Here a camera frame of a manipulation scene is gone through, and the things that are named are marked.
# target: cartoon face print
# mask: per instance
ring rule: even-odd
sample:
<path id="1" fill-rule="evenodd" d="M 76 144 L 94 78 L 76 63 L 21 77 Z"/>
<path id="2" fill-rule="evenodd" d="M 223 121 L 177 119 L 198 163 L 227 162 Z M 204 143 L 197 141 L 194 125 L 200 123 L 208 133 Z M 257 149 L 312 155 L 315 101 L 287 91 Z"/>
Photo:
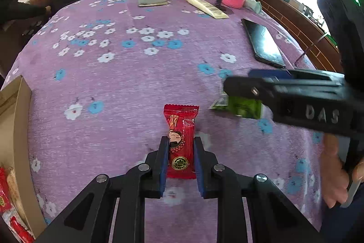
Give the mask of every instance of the cartoon face print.
<path id="1" fill-rule="evenodd" d="M 182 141 L 182 134 L 178 131 L 170 131 L 168 134 L 170 148 L 177 147 Z"/>

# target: wooden furniture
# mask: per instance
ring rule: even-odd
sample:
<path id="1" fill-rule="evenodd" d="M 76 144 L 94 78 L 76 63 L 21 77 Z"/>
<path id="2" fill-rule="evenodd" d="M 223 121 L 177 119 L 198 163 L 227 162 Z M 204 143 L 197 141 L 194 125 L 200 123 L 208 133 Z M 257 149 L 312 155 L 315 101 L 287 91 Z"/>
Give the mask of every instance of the wooden furniture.
<path id="1" fill-rule="evenodd" d="M 283 0 L 258 0 L 263 10 L 283 26 L 305 51 L 307 47 L 324 35 L 324 32 L 301 12 Z M 323 38 L 307 53 L 317 69 L 343 72 L 340 54 L 329 38 Z"/>

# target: cream tube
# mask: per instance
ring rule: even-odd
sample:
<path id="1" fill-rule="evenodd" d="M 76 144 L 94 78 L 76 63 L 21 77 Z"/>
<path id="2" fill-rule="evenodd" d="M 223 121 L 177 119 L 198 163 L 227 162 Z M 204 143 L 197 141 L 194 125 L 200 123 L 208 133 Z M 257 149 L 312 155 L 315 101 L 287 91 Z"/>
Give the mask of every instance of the cream tube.
<path id="1" fill-rule="evenodd" d="M 195 6 L 196 8 L 204 11 L 205 13 L 209 14 L 211 17 L 215 19 L 223 19 L 229 18 L 224 12 L 219 10 L 218 8 L 214 7 L 212 4 L 208 3 L 205 0 L 186 0 L 191 5 Z"/>

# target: green snack packet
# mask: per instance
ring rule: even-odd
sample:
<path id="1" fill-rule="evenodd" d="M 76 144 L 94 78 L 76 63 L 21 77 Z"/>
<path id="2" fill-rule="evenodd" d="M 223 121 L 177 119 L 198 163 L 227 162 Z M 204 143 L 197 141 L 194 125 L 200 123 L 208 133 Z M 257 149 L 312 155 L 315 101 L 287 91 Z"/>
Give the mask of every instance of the green snack packet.
<path id="1" fill-rule="evenodd" d="M 255 99 L 228 96 L 221 86 L 220 97 L 214 101 L 210 109 L 226 110 L 242 118 L 260 119 L 262 102 Z"/>
<path id="2" fill-rule="evenodd" d="M 227 110 L 242 118 L 260 119 L 262 102 L 255 99 L 229 96 Z"/>

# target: metal screw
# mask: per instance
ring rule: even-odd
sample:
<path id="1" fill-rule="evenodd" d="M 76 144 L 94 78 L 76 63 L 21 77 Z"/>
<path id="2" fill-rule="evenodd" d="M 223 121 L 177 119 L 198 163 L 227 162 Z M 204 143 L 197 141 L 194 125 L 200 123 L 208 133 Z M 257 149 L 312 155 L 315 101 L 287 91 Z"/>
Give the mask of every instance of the metal screw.
<path id="1" fill-rule="evenodd" d="M 266 177 L 264 174 L 258 174 L 257 175 L 257 181 L 259 182 L 265 182 L 267 181 L 268 177 Z"/>
<path id="2" fill-rule="evenodd" d="M 216 164 L 214 166 L 215 171 L 221 172 L 225 170 L 225 166 L 223 164 Z"/>
<path id="3" fill-rule="evenodd" d="M 258 96 L 259 95 L 259 91 L 256 87 L 253 87 L 252 88 L 252 93 L 255 95 L 255 96 Z"/>
<path id="4" fill-rule="evenodd" d="M 107 180 L 107 176 L 105 174 L 100 174 L 96 176 L 96 181 L 97 182 L 105 182 Z"/>
<path id="5" fill-rule="evenodd" d="M 148 165 L 148 164 L 145 164 L 145 163 L 140 164 L 140 165 L 138 166 L 138 169 L 139 169 L 140 171 L 147 171 L 147 170 L 149 170 L 149 165 Z"/>

